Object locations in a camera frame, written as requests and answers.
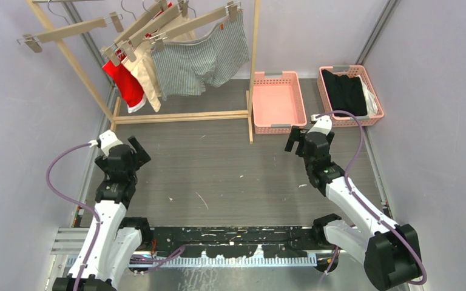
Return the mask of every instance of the empty pink basket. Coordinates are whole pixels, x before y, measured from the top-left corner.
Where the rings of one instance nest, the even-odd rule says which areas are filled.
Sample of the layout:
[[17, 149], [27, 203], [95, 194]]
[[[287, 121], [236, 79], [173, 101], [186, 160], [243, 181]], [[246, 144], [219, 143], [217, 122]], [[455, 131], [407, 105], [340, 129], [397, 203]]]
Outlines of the empty pink basket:
[[296, 72], [283, 71], [276, 78], [256, 72], [252, 93], [254, 132], [290, 133], [292, 125], [306, 125], [305, 106]]
[[[328, 70], [331, 73], [334, 73], [335, 75], [339, 76], [348, 75], [349, 78], [353, 78], [360, 75], [360, 77], [362, 77], [362, 81], [365, 83], [365, 85], [367, 85], [367, 89], [369, 89], [369, 91], [372, 92], [372, 94], [374, 94], [374, 100], [376, 102], [378, 111], [376, 115], [372, 116], [357, 116], [362, 126], [373, 125], [378, 120], [382, 119], [383, 116], [385, 116], [383, 109], [381, 108], [381, 104], [379, 104], [376, 92], [374, 91], [374, 87], [371, 84], [371, 80], [369, 79], [369, 75], [367, 75], [367, 71], [365, 71], [365, 68], [362, 65], [335, 65], [319, 68], [319, 78], [317, 78], [317, 86], [319, 87], [320, 99], [322, 100], [322, 105], [324, 106], [325, 112], [330, 112], [332, 109], [331, 103], [329, 101], [328, 91], [326, 90], [324, 79], [322, 78], [323, 70]], [[330, 115], [330, 117], [334, 127], [358, 126], [356, 121], [350, 117], [338, 117], [334, 115]]]

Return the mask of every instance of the striped shorts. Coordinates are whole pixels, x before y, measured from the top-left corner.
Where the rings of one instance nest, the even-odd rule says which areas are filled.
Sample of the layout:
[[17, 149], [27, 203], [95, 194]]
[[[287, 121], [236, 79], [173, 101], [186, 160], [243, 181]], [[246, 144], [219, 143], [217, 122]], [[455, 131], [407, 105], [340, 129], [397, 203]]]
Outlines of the striped shorts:
[[165, 49], [151, 48], [163, 99], [168, 95], [201, 95], [205, 84], [219, 87], [249, 61], [242, 10], [235, 21], [218, 23], [194, 41], [164, 41]]

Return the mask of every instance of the gray wooden floor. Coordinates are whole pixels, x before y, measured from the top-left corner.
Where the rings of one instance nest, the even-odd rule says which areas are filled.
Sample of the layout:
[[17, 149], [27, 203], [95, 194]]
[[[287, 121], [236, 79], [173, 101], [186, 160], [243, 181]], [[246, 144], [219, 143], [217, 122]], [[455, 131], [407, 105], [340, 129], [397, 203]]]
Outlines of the gray wooden floor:
[[[323, 112], [316, 80], [301, 79], [300, 85], [307, 115]], [[169, 96], [160, 113], [242, 110], [247, 86], [247, 80], [231, 80], [202, 96]], [[151, 111], [146, 106], [138, 114]], [[334, 131], [331, 156], [345, 167], [356, 151], [359, 132]], [[123, 141], [135, 135], [152, 157], [137, 173], [137, 192], [127, 213], [147, 217], [152, 226], [311, 225], [330, 213], [349, 221], [310, 186], [303, 160], [283, 151], [287, 135], [255, 135], [249, 144], [244, 119], [119, 125], [116, 132]], [[380, 207], [365, 149], [350, 177]], [[87, 196], [91, 205], [102, 179], [96, 169]], [[90, 220], [86, 213], [82, 225]]]

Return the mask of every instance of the gray wall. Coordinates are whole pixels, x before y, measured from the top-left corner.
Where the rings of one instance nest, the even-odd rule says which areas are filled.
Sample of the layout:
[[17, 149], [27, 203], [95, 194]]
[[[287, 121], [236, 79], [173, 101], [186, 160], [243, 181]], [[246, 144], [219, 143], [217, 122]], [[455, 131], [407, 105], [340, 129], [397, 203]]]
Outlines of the gray wall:
[[390, 206], [419, 233], [429, 289], [466, 290], [466, 1], [401, 1], [366, 68]]
[[[58, 153], [94, 138], [102, 116], [55, 44], [36, 54], [15, 41], [41, 31], [24, 1], [0, 1], [0, 290], [44, 289], [56, 230], [73, 211], [47, 188], [45, 170]], [[81, 38], [68, 44], [106, 96], [107, 80]], [[77, 196], [89, 153], [53, 172], [64, 193]]]
[[[191, 0], [189, 5], [201, 16], [228, 1]], [[153, 2], [145, 0], [145, 6]], [[262, 0], [256, 70], [292, 70], [300, 77], [316, 78], [321, 65], [353, 64], [384, 5], [383, 0]], [[84, 19], [117, 11], [124, 16], [124, 27], [133, 22], [133, 16], [122, 10], [119, 0], [82, 2], [76, 6]], [[242, 0], [241, 6], [251, 48], [254, 0]], [[52, 7], [62, 11], [61, 7]], [[144, 12], [142, 1], [124, 0], [124, 8], [135, 12], [136, 16]], [[212, 26], [198, 28], [197, 36], [205, 35]], [[116, 35], [111, 30], [92, 32], [99, 48], [111, 45]], [[248, 78], [250, 68], [250, 63], [244, 65], [237, 77]]]

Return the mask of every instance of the clothes rack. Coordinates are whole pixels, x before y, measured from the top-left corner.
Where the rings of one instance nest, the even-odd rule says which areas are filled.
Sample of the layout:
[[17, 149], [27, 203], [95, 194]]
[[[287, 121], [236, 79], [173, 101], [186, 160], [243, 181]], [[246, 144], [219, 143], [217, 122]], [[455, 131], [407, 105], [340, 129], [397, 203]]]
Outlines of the clothes rack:
[[[25, 0], [31, 8], [35, 16], [38, 18], [42, 26], [46, 30], [56, 29], [38, 4], [38, 0]], [[69, 49], [67, 44], [62, 39], [57, 39], [54, 42], [61, 50], [69, 64], [72, 66], [78, 77], [81, 79], [87, 90], [90, 92], [94, 100], [97, 102], [101, 110], [104, 112], [108, 120], [111, 122], [111, 129], [115, 130], [119, 124], [142, 124], [142, 123], [158, 123], [158, 122], [178, 122], [178, 121], [203, 121], [203, 120], [221, 120], [221, 119], [247, 119], [249, 130], [249, 143], [253, 143], [252, 134], [252, 91], [255, 77], [256, 54], [258, 47], [258, 23], [260, 20], [260, 3], [262, 0], [254, 0], [254, 23], [253, 23], [253, 39], [251, 53], [251, 72], [249, 76], [249, 90], [246, 91], [246, 110], [233, 111], [218, 111], [218, 112], [197, 112], [197, 113], [175, 113], [175, 114], [155, 114], [155, 115], [137, 115], [137, 116], [120, 116], [120, 108], [122, 100], [117, 97], [113, 113], [104, 102], [103, 97], [91, 82], [88, 74], [85, 72], [81, 64], [77, 61], [75, 55]]]

